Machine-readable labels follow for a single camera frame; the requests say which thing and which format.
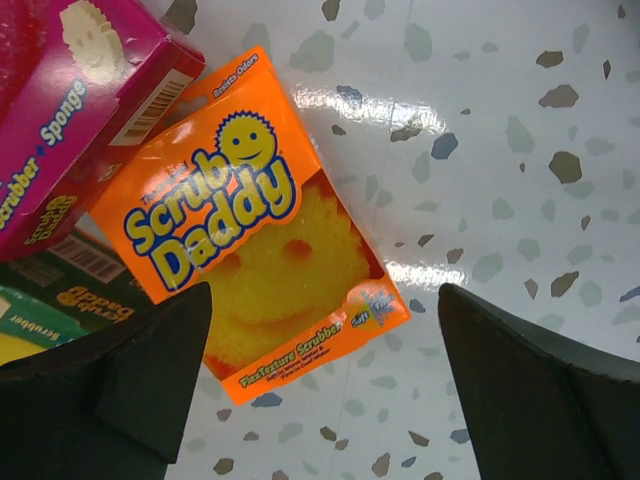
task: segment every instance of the smiley face sponge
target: smiley face sponge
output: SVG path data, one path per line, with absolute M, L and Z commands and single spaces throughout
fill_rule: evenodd
M 213 294 L 207 355 L 243 368 L 329 315 L 369 278 L 362 237 L 316 185 L 298 214 L 266 225 L 201 276 Z

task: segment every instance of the cardboard box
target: cardboard box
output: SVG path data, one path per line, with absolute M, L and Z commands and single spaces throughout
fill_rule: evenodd
M 152 305 L 118 256 L 79 231 L 48 250 L 1 263 L 0 279 L 89 332 Z
M 204 58 L 135 0 L 2 0 L 0 261 L 63 239 Z

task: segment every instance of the scrubber sponge box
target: scrubber sponge box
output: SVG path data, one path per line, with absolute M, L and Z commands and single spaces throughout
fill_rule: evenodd
M 91 215 L 154 302 L 209 283 L 205 363 L 242 403 L 409 318 L 261 48 L 189 88 Z
M 204 69 L 137 0 L 0 1 L 0 261 L 75 222 Z

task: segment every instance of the white floor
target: white floor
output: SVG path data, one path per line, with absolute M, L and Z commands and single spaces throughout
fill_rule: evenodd
M 634 5 L 197 0 L 193 25 L 195 1 L 169 16 L 213 69 L 269 50 L 415 314 L 262 399 L 277 406 L 235 408 L 203 369 L 170 480 L 478 480 L 436 318 L 445 281 L 640 360 Z

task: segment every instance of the gray speckle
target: gray speckle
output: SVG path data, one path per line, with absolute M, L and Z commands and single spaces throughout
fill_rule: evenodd
M 164 19 L 185 35 L 196 25 L 198 4 L 196 0 L 173 0 Z
M 440 208 L 440 204 L 432 200 L 425 200 L 424 202 L 413 207 L 414 210 L 417 210 L 419 212 L 437 212 L 438 208 Z
M 375 356 L 375 350 L 368 351 L 358 359 L 358 361 L 356 362 L 356 366 L 358 368 L 369 368 L 373 363 L 373 359 L 375 358 Z
M 347 183 L 355 182 L 358 179 L 356 175 L 347 175 L 336 180 L 336 187 L 346 185 Z
M 493 218 L 496 220 L 509 220 L 513 218 L 516 212 L 513 211 L 509 202 L 507 202 L 504 198 L 498 198 L 493 201 L 493 206 L 491 208 L 491 214 Z
M 524 287 L 527 289 L 527 293 L 529 294 L 529 296 L 533 300 L 535 300 L 536 295 L 538 295 L 538 284 L 536 283 L 536 281 L 530 278 L 529 280 L 524 282 Z
M 620 213 L 613 208 L 605 208 L 602 212 L 600 212 L 603 220 L 607 220 L 609 222 L 617 222 L 620 219 Z
M 419 247 L 424 247 L 427 243 L 429 243 L 431 240 L 433 240 L 433 235 L 422 235 L 419 239 L 418 239 L 418 246 Z
M 410 23 L 404 30 L 404 48 L 414 62 L 429 60 L 433 50 L 431 35 L 421 26 Z
M 542 52 L 538 58 L 536 58 L 536 63 L 544 68 L 557 67 L 564 60 L 564 54 L 561 51 L 549 51 L 545 50 Z
M 347 28 L 344 32 L 342 32 L 342 35 L 340 35 L 342 38 L 344 38 L 345 40 L 348 40 L 351 35 L 353 35 L 356 30 L 360 27 L 360 22 L 358 20 L 354 20 L 351 25 L 349 25 L 349 28 Z
M 378 423 L 385 423 L 389 419 L 389 409 L 382 408 L 378 412 Z
M 640 82 L 640 70 L 634 70 L 633 72 L 627 73 L 627 82 L 629 83 Z
M 371 199 L 375 196 L 377 191 L 378 191 L 378 177 L 376 177 L 375 175 L 369 175 L 367 177 L 367 186 L 365 191 L 367 203 L 371 201 Z
M 384 341 L 392 352 L 399 352 L 402 348 L 402 339 L 395 333 L 387 333 Z
M 573 286 L 573 283 L 580 276 L 580 272 L 568 272 L 560 275 L 551 282 L 551 296 L 553 298 L 562 297 Z
M 229 420 L 229 417 L 231 416 L 231 409 L 225 408 L 223 410 L 218 410 L 216 415 L 218 417 L 218 420 L 220 420 L 221 422 L 226 422 L 227 420 Z
M 454 53 L 453 58 L 461 62 L 464 60 L 469 60 L 469 58 L 471 58 L 471 52 L 469 50 L 463 50 L 461 52 Z
M 376 474 L 376 477 L 386 477 L 387 473 L 389 473 L 389 464 L 391 460 L 391 455 L 389 453 L 385 453 L 384 455 L 378 457 L 378 459 L 371 466 L 371 471 Z
M 412 432 L 411 430 L 409 430 L 409 436 L 411 437 L 411 441 L 419 447 L 429 446 L 429 439 L 427 437 L 420 435 L 419 433 Z
M 627 220 L 631 225 L 640 225 L 640 208 L 629 215 Z
M 502 271 L 503 263 L 500 252 L 480 257 L 471 271 L 471 278 L 479 283 L 487 283 Z
M 247 33 L 244 34 L 242 39 L 242 48 L 247 51 L 255 47 L 256 45 L 262 45 L 267 54 L 271 56 L 271 37 L 269 36 L 269 29 L 264 23 L 252 23 L 247 29 Z
M 422 122 L 418 117 L 411 117 L 409 122 L 401 128 L 391 132 L 392 142 L 406 142 L 410 138 L 417 136 L 422 131 Z
M 226 475 L 233 470 L 233 464 L 233 458 L 221 458 L 216 463 L 216 466 L 213 467 L 213 471 L 218 475 Z
M 525 260 L 533 262 L 540 257 L 540 245 L 538 245 L 538 241 L 533 238 L 523 238 L 518 242 L 518 253 L 522 255 Z
M 403 460 L 400 466 L 402 468 L 411 468 L 413 467 L 413 464 L 416 463 L 416 458 L 418 457 L 409 457 L 406 460 Z
M 320 386 L 316 381 L 315 377 L 311 373 L 307 373 L 304 377 L 300 379 L 300 384 L 303 387 L 308 388 L 309 390 L 313 390 L 314 392 L 320 391 Z
M 565 185 L 564 191 L 572 197 L 584 199 L 593 193 L 594 188 L 591 182 L 580 182 L 573 185 Z
M 207 441 L 204 438 L 194 438 L 185 445 L 185 448 L 189 453 L 198 453 L 202 452 L 206 446 Z
M 558 177 L 562 185 L 576 183 L 582 178 L 580 158 L 569 152 L 556 152 L 549 163 L 549 170 Z
M 252 407 L 278 407 L 282 403 L 282 398 L 273 392 L 265 393 L 256 398 L 252 403 Z
M 449 265 L 455 265 L 456 263 L 458 263 L 463 253 L 464 249 L 462 248 L 454 248 L 453 250 L 449 250 L 447 252 L 447 263 Z
M 429 180 L 429 175 L 431 172 L 431 156 L 429 152 L 422 152 L 422 154 L 416 158 L 416 163 L 413 165 L 411 169 L 411 174 L 413 178 L 416 179 L 420 185 L 426 183 Z
M 445 133 L 433 142 L 431 156 L 436 160 L 446 160 L 458 148 L 458 139 L 452 132 Z
M 313 475 L 313 476 L 318 475 L 318 469 L 313 465 L 310 465 L 307 462 L 302 462 L 302 466 L 304 467 L 304 469 L 309 475 Z
M 437 357 L 438 355 L 440 355 L 440 349 L 436 347 L 418 347 L 418 351 L 428 358 Z
M 207 397 L 213 398 L 214 400 L 220 400 L 220 397 L 222 397 L 222 387 L 220 386 L 220 381 L 215 378 L 199 378 L 198 388 L 200 388 L 202 393 L 204 393 Z
M 340 11 L 340 0 L 325 0 L 322 4 L 322 14 L 328 22 L 333 22 L 338 18 Z
M 640 307 L 637 305 L 629 305 L 616 315 L 616 318 L 613 319 L 613 324 L 624 325 L 631 322 L 637 322 L 638 320 L 640 320 Z
M 589 140 L 587 140 L 587 142 L 585 143 L 585 146 L 587 147 L 587 152 L 589 152 L 589 154 L 593 155 L 594 157 L 600 156 L 600 155 L 606 155 L 607 153 L 612 152 L 616 148 L 616 146 L 613 143 L 609 142 L 608 140 L 605 140 L 604 138 L 595 138 L 595 137 L 592 137 Z
M 384 0 L 367 0 L 364 5 L 364 14 L 369 20 L 375 20 L 384 13 Z
M 342 439 L 342 440 L 338 440 L 334 446 L 334 448 L 340 452 L 342 452 L 345 448 L 347 448 L 347 446 L 349 445 L 349 440 L 347 440 L 346 438 Z
M 584 45 L 587 43 L 587 38 L 589 37 L 589 25 L 583 23 L 578 28 L 573 31 L 573 50 L 580 54 Z
M 609 60 L 602 64 L 602 72 L 604 73 L 604 79 L 608 80 L 609 75 L 611 75 L 611 62 Z
M 542 207 L 540 207 L 540 211 L 542 212 L 542 216 L 547 222 L 553 223 L 553 221 L 556 219 L 556 202 L 548 198 L 542 204 Z
M 597 307 L 602 302 L 602 287 L 589 280 L 580 287 L 579 295 L 585 307 Z
M 538 325 L 557 332 L 564 325 L 564 318 L 560 315 L 549 314 L 538 319 Z
M 467 443 L 470 440 L 469 430 L 467 430 L 466 428 L 461 428 L 460 430 L 454 430 L 453 432 L 451 432 L 451 435 L 449 436 L 449 438 L 454 442 L 462 445 L 463 443 Z
M 331 131 L 333 132 L 334 135 L 339 135 L 339 136 L 347 134 L 344 128 L 336 124 L 331 125 Z
M 622 171 L 622 187 L 625 190 L 631 190 L 636 184 L 636 176 L 631 170 Z
M 349 85 L 338 85 L 336 91 L 352 108 L 362 107 L 362 93 L 357 88 L 350 87 Z
M 333 65 L 333 49 L 333 37 L 318 31 L 291 54 L 289 65 L 306 73 L 326 72 Z
M 484 42 L 480 50 L 484 53 L 493 53 L 498 51 L 498 46 L 493 42 Z
M 364 415 L 364 403 L 360 400 L 349 399 L 344 402 L 344 409 L 352 417 L 361 417 Z
M 576 265 L 589 260 L 592 254 L 593 247 L 591 245 L 576 245 L 567 254 L 567 261 L 575 267 Z
M 455 397 L 458 394 L 458 391 L 456 390 L 456 382 L 453 380 L 447 382 L 446 392 L 447 397 Z
M 514 153 L 531 153 L 535 144 L 533 136 L 518 117 L 510 115 L 507 119 L 507 143 Z
M 576 104 L 579 98 L 580 95 L 571 85 L 559 85 L 549 90 L 544 97 L 538 100 L 538 104 L 545 108 L 570 108 Z
M 378 198 L 376 199 L 376 207 L 384 208 L 393 202 L 393 195 L 387 190 L 380 189 Z
M 371 385 L 374 387 L 384 388 L 385 390 L 393 390 L 398 385 L 398 382 L 391 375 L 383 375 L 371 380 Z
M 278 443 L 285 443 L 302 433 L 302 424 L 290 422 L 285 424 L 278 433 Z

